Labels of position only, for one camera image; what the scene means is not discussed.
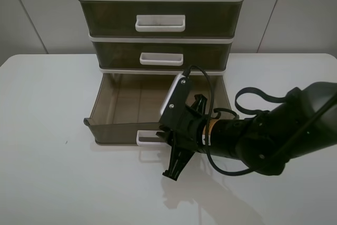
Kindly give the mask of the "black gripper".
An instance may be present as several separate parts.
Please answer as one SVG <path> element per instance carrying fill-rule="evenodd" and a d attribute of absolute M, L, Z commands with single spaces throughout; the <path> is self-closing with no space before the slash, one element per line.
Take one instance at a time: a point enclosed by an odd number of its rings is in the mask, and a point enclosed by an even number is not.
<path fill-rule="evenodd" d="M 206 125 L 207 98 L 194 95 L 190 106 L 167 106 L 161 109 L 158 137 L 171 146 L 169 168 L 162 175 L 177 181 L 195 152 L 205 153 L 203 131 Z"/>

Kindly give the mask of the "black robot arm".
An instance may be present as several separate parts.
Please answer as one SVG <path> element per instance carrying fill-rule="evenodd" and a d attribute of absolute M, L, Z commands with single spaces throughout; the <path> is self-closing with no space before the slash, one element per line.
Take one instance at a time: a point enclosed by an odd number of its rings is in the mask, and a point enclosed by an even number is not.
<path fill-rule="evenodd" d="M 259 174 L 279 175 L 291 159 L 336 145 L 336 106 L 315 118 L 334 99 L 335 83 L 294 88 L 285 97 L 272 97 L 253 87 L 241 89 L 240 94 L 253 93 L 277 103 L 272 111 L 248 111 L 242 120 L 237 116 L 209 118 L 207 99 L 201 94 L 186 105 L 191 86 L 183 77 L 171 87 L 159 120 L 157 135 L 171 147 L 169 166 L 163 173 L 167 178 L 177 180 L 195 153 L 239 160 Z"/>

